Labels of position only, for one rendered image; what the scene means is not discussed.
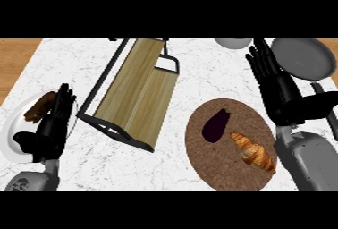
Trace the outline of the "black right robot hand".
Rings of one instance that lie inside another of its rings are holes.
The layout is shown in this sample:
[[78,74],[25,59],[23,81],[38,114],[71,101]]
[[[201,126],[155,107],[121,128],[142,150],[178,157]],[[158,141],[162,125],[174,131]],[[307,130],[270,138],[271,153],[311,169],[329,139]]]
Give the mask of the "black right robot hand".
[[257,79],[268,119],[277,126],[304,124],[305,120],[326,118],[338,105],[338,91],[302,96],[291,74],[282,70],[268,44],[254,39],[245,59]]

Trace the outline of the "golden brown croissant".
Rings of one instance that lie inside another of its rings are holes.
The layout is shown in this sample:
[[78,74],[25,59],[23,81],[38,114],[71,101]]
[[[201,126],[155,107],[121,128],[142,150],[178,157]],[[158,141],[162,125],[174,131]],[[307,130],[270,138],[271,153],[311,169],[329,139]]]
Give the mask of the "golden brown croissant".
[[240,149],[240,158],[248,165],[254,165],[274,174],[274,163],[263,145],[251,141],[242,134],[232,132],[232,140]]

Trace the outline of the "round brown placemat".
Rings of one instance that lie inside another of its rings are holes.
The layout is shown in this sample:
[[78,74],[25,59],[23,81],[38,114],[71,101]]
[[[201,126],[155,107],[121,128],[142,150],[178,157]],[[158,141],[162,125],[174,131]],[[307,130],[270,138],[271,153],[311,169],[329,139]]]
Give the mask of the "round brown placemat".
[[[224,132],[218,134],[218,131],[214,131],[220,139],[211,143],[202,135],[202,130],[214,115],[220,118],[215,125]],[[245,103],[218,98],[206,101],[195,109],[186,125],[184,146],[190,164],[212,189],[257,191],[267,185],[273,174],[243,162],[242,150],[232,140],[232,132],[242,134],[260,144],[271,162],[277,161],[274,138],[263,117]]]

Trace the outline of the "brown sausage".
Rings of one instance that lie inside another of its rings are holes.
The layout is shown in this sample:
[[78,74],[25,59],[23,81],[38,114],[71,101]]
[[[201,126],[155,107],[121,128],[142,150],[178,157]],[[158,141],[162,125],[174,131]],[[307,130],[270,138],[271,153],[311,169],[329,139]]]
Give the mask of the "brown sausage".
[[26,111],[23,117],[26,122],[38,123],[49,113],[56,99],[54,91],[47,92]]

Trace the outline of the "grey frying pan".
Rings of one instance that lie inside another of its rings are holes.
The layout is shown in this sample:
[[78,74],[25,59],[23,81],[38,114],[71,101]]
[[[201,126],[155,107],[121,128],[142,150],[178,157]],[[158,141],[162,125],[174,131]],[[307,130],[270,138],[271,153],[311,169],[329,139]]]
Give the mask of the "grey frying pan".
[[338,105],[333,91],[325,91],[319,81],[329,78],[336,69],[330,49],[314,38],[276,38],[271,41],[271,52],[282,69],[298,79],[310,82],[316,97],[326,102],[326,117],[333,139],[338,141],[338,117],[332,108]]

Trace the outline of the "white bowl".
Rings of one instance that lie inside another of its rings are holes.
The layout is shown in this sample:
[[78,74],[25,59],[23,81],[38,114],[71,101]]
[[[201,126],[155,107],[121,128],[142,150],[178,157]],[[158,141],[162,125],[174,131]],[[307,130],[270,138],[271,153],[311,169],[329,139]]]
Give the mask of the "white bowl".
[[229,49],[243,49],[249,44],[251,38],[217,38],[217,43]]

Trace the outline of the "dark purple eggplant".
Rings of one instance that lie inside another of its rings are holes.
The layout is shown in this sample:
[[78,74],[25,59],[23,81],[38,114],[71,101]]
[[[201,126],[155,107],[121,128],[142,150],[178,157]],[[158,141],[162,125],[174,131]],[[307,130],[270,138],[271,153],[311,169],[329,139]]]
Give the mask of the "dark purple eggplant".
[[215,143],[220,140],[229,119],[230,113],[221,108],[215,115],[208,119],[202,129],[202,136],[208,142]]

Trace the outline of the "wooden tiered shelf black frame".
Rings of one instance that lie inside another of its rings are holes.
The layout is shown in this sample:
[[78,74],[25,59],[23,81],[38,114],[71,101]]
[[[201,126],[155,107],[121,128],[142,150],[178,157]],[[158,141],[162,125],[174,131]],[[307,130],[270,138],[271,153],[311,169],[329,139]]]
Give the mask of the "wooden tiered shelf black frame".
[[[167,42],[164,38],[125,38],[121,41],[77,113],[77,117],[111,139],[149,152],[155,150],[180,75],[178,69],[156,66],[159,59],[177,60],[168,55]],[[111,72],[116,74],[115,78],[94,113],[87,115],[87,108]]]

